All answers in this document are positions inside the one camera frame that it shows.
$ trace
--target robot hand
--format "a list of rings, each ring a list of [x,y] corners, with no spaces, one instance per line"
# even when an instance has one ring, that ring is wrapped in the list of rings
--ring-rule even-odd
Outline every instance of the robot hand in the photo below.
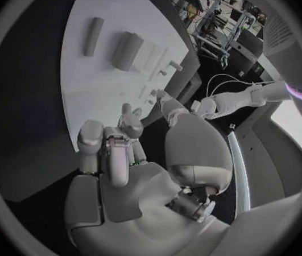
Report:
[[[252,98],[252,92],[261,88],[261,85],[254,84],[241,92],[225,92],[203,98],[201,102],[194,101],[191,109],[199,117],[215,119],[232,114],[245,106],[262,106],[266,104],[265,100],[254,102]]]

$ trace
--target purple light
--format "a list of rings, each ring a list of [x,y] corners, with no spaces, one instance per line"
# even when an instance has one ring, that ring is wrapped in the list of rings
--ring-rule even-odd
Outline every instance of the purple light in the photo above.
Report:
[[[298,99],[302,100],[302,93],[298,93],[293,88],[291,88],[288,84],[286,84],[286,88],[294,97],[297,97]]]

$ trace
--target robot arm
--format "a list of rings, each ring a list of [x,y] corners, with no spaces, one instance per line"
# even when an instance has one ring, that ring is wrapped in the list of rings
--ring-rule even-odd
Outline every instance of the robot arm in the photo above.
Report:
[[[195,101],[191,109],[199,117],[215,119],[232,114],[245,106],[259,107],[267,102],[289,99],[285,82],[277,81],[265,86],[254,84],[237,93],[225,92],[206,97],[201,102]]]

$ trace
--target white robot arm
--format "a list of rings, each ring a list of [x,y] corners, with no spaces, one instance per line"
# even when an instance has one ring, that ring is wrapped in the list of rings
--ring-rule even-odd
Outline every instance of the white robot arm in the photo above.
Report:
[[[267,102],[289,100],[291,97],[284,81],[262,86],[254,84],[244,91],[225,92],[194,101],[191,110],[199,117],[215,119],[232,114],[245,106],[259,107]]]

